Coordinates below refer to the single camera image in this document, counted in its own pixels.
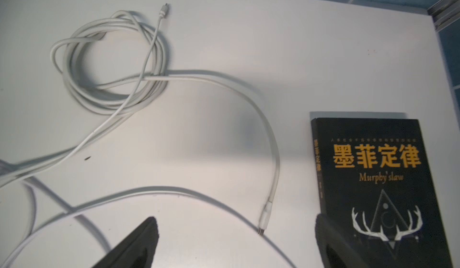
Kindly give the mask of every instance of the book spine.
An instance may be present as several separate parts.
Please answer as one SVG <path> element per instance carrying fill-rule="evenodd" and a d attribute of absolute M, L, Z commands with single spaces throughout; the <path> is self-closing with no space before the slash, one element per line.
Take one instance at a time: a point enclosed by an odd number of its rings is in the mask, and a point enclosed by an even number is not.
<path fill-rule="evenodd" d="M 322 177 L 322 167 L 321 167 L 321 155 L 319 149 L 319 135 L 316 125 L 316 119 L 311 121 L 311 130 L 313 134 L 313 153 L 315 157 L 316 164 L 316 176 L 318 178 L 318 192 L 319 192 L 319 204 L 321 208 L 321 213 L 326 214 L 326 199 L 324 195 L 324 181 Z"/>

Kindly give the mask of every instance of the white cable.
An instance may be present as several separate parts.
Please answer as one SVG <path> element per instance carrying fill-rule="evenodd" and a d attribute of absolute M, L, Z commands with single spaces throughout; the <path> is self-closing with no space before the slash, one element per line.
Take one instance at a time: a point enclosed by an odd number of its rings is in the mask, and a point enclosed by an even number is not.
<path fill-rule="evenodd" d="M 77 146 L 69 150 L 56 153 L 55 155 L 38 159 L 36 163 L 25 164 L 24 166 L 21 166 L 6 175 L 0 175 L 0 180 L 9 178 L 7 182 L 0 185 L 0 188 L 16 181 L 24 180 L 31 176 L 37 175 L 38 173 L 44 172 L 52 167 L 55 167 L 56 165 L 59 165 L 63 161 L 66 161 L 66 159 L 77 153 L 78 150 L 81 150 L 94 143 L 118 127 L 133 113 L 143 109 L 148 104 L 150 104 L 160 95 L 161 92 L 163 92 L 168 81 L 193 80 L 208 82 L 226 88 L 227 90 L 237 94 L 239 97 L 247 101 L 260 116 L 264 128 L 267 132 L 271 154 L 275 166 L 275 173 L 273 176 L 269 197 L 259 219 L 259 234 L 263 234 L 264 230 L 267 228 L 270 218 L 271 206 L 275 196 L 280 173 L 280 156 L 273 130 L 270 127 L 268 119 L 254 101 L 252 101 L 245 94 L 226 84 L 202 76 L 164 76 L 166 69 L 165 46 L 161 39 L 157 36 L 159 25 L 161 20 L 166 16 L 167 9 L 167 5 L 164 5 L 161 8 L 155 30 L 150 29 L 143 23 L 138 23 L 137 20 L 129 12 L 118 11 L 114 13 L 111 18 L 99 19 L 85 24 L 70 38 L 58 41 L 53 45 L 50 53 L 51 61 L 55 68 L 62 74 L 64 84 L 72 97 L 87 110 L 93 113 L 110 116 Z M 76 60 L 78 55 L 86 44 L 89 42 L 98 41 L 105 35 L 105 33 L 114 30 L 128 30 L 138 32 L 150 44 L 150 48 L 144 60 L 141 72 L 138 75 L 126 77 L 121 80 L 109 82 L 106 84 L 97 85 L 95 87 L 81 86 L 78 81 L 79 76 L 75 70 L 77 67 Z M 62 69 L 56 63 L 56 51 L 61 46 L 66 46 Z M 151 71 L 146 74 L 145 70 L 150 55 L 152 55 L 152 68 Z M 145 82 L 145 85 L 138 90 L 142 81 Z M 125 99 L 122 98 L 119 100 L 106 100 L 104 98 L 97 98 L 92 93 L 94 90 L 104 91 L 105 89 L 131 82 L 135 82 L 135 87 Z"/>
<path fill-rule="evenodd" d="M 0 159 L 0 175 L 3 175 L 5 173 L 9 173 L 11 171 L 14 170 L 14 167 L 13 165 L 5 162 L 5 161 L 2 161 Z M 33 231 L 34 231 L 34 227 L 35 227 L 35 223 L 36 223 L 36 220 L 37 220 L 37 197 L 35 196 L 35 192 L 34 190 L 32 189 L 32 187 L 24 184 L 23 185 L 24 188 L 26 189 L 26 195 L 27 197 L 29 198 L 29 204 L 30 204 L 30 217 L 29 217 L 29 222 L 27 223 L 27 228 L 26 228 L 26 235 L 25 237 L 27 238 L 28 236 L 30 236 Z M 11 262 L 14 262 L 17 258 L 17 256 L 19 255 L 19 253 L 21 253 L 22 249 L 20 249 L 17 254 L 11 259 Z"/>
<path fill-rule="evenodd" d="M 101 207 L 103 205 L 107 205 L 110 203 L 115 203 L 127 198 L 132 198 L 132 197 L 138 197 L 138 196 L 143 196 L 143 195 L 149 195 L 149 194 L 165 194 L 165 195 L 179 195 L 179 196 L 185 196 L 193 199 L 198 199 L 200 201 L 203 201 L 205 203 L 211 204 L 217 208 L 220 208 L 233 216 L 237 217 L 239 220 L 241 220 L 245 225 L 250 227 L 250 229 L 257 231 L 258 228 L 253 225 L 248 219 L 246 219 L 243 215 L 232 209 L 231 207 L 225 205 L 222 202 L 219 202 L 209 196 L 206 196 L 204 194 L 201 194 L 199 192 L 189 190 L 186 188 L 181 188 L 181 187 L 173 187 L 173 186 L 147 186 L 147 187 L 139 187 L 139 188 L 134 188 L 126 191 L 122 191 L 119 193 L 115 193 L 106 197 L 102 197 L 100 199 L 96 199 L 87 203 L 84 203 L 82 205 L 79 205 L 78 207 L 74 208 L 73 212 L 65 213 L 65 214 L 59 214 L 55 216 L 54 218 L 48 220 L 44 224 L 40 225 L 35 231 L 33 231 L 28 237 L 26 237 L 23 241 L 20 242 L 20 244 L 13 250 L 13 252 L 6 258 L 6 260 L 3 262 L 3 264 L 0 266 L 0 268 L 9 268 L 16 257 L 19 255 L 22 249 L 24 249 L 35 237 L 43 233 L 45 230 L 50 228 L 53 225 L 56 225 L 66 219 L 76 217 L 79 215 L 82 215 L 84 212 L 93 210 L 95 208 Z M 266 236 L 262 235 L 262 238 L 270 245 L 272 246 L 275 251 L 292 267 L 296 268 L 294 263 L 273 243 L 271 242 Z"/>
<path fill-rule="evenodd" d="M 70 206 L 67 202 L 65 202 L 62 198 L 60 198 L 53 190 L 49 189 L 48 186 L 43 184 L 40 180 L 35 177 L 29 177 L 25 179 L 24 185 L 28 188 L 29 193 L 35 197 L 33 189 L 37 189 L 43 192 L 46 196 L 48 196 L 51 200 L 53 200 L 56 204 L 58 204 L 61 208 L 63 208 L 67 213 L 72 213 L 75 209 Z M 32 211 L 33 221 L 31 221 L 32 225 L 30 225 L 29 235 L 32 233 L 35 227 L 35 214 L 36 214 L 36 203 L 33 202 L 32 207 L 34 210 Z M 74 217 L 78 223 L 80 223 L 99 243 L 101 248 L 106 252 L 109 253 L 112 248 L 110 247 L 109 241 L 105 238 L 104 234 L 96 227 L 96 225 L 91 222 L 86 216 L 78 215 Z"/>

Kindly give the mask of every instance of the triangle symbol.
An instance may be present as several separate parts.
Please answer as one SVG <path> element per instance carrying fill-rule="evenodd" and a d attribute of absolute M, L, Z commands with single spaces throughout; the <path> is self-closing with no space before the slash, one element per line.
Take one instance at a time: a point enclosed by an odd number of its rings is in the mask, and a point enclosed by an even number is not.
<path fill-rule="evenodd" d="M 401 216 L 388 194 L 386 194 L 386 192 L 382 189 L 379 200 L 377 201 L 377 207 L 375 208 L 370 230 L 373 232 L 379 232 L 382 227 L 384 234 L 390 240 L 388 242 L 384 242 L 384 245 L 387 247 L 394 259 L 397 257 L 400 245 L 399 241 L 394 241 L 396 236 L 396 225 L 400 228 L 400 230 L 408 229 L 406 221 Z"/>

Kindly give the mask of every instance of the black object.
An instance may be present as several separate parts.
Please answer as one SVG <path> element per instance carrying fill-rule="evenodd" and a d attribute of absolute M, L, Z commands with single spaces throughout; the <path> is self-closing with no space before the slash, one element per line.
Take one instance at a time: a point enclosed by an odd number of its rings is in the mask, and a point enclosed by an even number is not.
<path fill-rule="evenodd" d="M 324 214 L 316 217 L 315 236 L 325 268 L 403 268 L 393 259 L 382 259 L 374 251 L 357 245 Z"/>
<path fill-rule="evenodd" d="M 311 125 L 321 213 L 348 245 L 405 268 L 452 268 L 419 122 L 316 118 Z"/>
<path fill-rule="evenodd" d="M 150 268 L 158 238 L 156 219 L 149 217 L 92 268 Z"/>

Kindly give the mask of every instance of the book cover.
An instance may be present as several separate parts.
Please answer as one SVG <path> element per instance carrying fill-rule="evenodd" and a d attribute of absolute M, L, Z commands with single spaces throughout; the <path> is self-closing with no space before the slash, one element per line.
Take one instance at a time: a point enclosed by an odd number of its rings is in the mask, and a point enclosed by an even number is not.
<path fill-rule="evenodd" d="M 383 259 L 451 268 L 419 122 L 315 118 L 311 125 L 321 213 Z"/>

